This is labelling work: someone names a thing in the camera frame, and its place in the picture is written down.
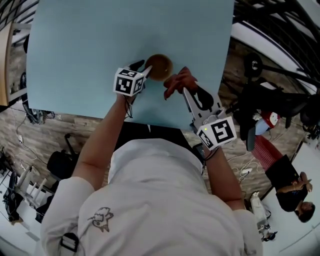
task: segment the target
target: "wooden floor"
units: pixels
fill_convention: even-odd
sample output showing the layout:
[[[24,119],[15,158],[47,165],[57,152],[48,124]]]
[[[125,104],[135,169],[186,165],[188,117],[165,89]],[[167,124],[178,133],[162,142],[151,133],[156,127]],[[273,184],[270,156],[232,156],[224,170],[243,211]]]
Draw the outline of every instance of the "wooden floor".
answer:
[[[236,41],[231,41],[225,64],[224,77],[239,92],[246,82],[243,69],[243,57],[249,52],[252,52],[252,50]],[[15,57],[21,58],[21,54],[22,51],[17,49]],[[265,57],[263,57],[263,62],[276,67],[274,63]],[[264,72],[262,77],[283,87],[285,92],[294,93],[296,90],[300,92],[298,87],[295,86],[295,89],[292,81],[289,81],[285,76]],[[224,84],[221,84],[219,96],[226,107],[236,99],[235,95],[231,94]],[[12,108],[22,110],[21,103],[18,102],[12,106]],[[0,143],[4,147],[6,154],[11,156],[13,166],[19,173],[23,170],[21,165],[33,165],[41,174],[41,178],[38,181],[41,181],[43,178],[48,178],[49,185],[54,183],[54,179],[50,177],[45,163],[48,162],[50,155],[54,151],[68,149],[64,135],[67,133],[73,135],[70,142],[74,149],[79,152],[90,134],[101,121],[98,118],[56,113],[55,119],[46,120],[45,124],[42,125],[32,125],[28,119],[23,121],[25,116],[24,112],[10,108],[0,113]],[[273,142],[281,153],[287,154],[289,157],[294,154],[299,142],[304,136],[299,117],[297,116],[292,122],[295,124],[292,124],[289,129],[285,129],[285,122],[281,120],[270,133],[267,132],[265,134],[265,137]],[[29,147],[29,149],[19,143],[17,133],[22,135],[23,143]],[[186,131],[184,135],[191,145],[200,142],[199,138],[191,132]],[[237,172],[236,168],[240,170],[253,158],[251,153],[246,154],[245,145],[240,139],[225,145],[223,150],[227,159],[233,158],[229,161],[229,164],[234,168],[234,172]],[[255,159],[252,161],[248,168],[252,168],[253,171],[241,182],[243,196],[246,198],[249,198],[254,191],[261,191],[260,195],[263,195],[271,187],[268,178],[264,174],[264,170],[258,163]],[[206,172],[204,173],[204,179],[208,190],[210,190]]]

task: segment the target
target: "red cloth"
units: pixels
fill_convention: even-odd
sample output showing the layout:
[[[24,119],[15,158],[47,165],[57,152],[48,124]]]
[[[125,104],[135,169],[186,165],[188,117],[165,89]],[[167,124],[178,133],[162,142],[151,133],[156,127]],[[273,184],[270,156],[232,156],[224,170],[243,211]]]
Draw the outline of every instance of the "red cloth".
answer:
[[[261,135],[255,137],[254,150],[251,153],[259,160],[264,171],[268,170],[276,161],[283,157],[279,150]]]

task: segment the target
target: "blue tabletop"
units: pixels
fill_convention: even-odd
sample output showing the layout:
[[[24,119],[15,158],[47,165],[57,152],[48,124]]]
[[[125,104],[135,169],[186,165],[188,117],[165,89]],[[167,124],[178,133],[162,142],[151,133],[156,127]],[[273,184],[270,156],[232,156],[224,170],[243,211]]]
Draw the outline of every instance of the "blue tabletop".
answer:
[[[154,54],[187,66],[211,94],[219,90],[233,18],[233,0],[41,0],[28,44],[29,106],[103,118],[116,99],[118,68]],[[181,94],[164,100],[150,79],[133,105],[142,124],[190,129]]]

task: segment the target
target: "white t-shirt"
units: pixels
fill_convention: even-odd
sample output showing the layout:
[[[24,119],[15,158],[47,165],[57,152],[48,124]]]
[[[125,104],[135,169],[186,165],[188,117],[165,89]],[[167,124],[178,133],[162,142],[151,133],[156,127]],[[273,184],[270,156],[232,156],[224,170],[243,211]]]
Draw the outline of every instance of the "white t-shirt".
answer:
[[[61,237],[73,232],[76,255],[262,255],[254,215],[208,194],[201,169],[169,141],[126,143],[112,156],[109,185],[94,191],[79,177],[60,182],[41,225],[45,252],[64,255]]]

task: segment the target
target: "wooden bowl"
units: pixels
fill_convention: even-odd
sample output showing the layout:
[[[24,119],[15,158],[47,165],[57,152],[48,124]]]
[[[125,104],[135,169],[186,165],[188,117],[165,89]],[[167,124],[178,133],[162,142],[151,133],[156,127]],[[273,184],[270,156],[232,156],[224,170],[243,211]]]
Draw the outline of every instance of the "wooden bowl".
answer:
[[[152,65],[149,77],[155,81],[167,80],[173,71],[174,65],[172,61],[163,54],[151,56],[145,63],[145,68]]]

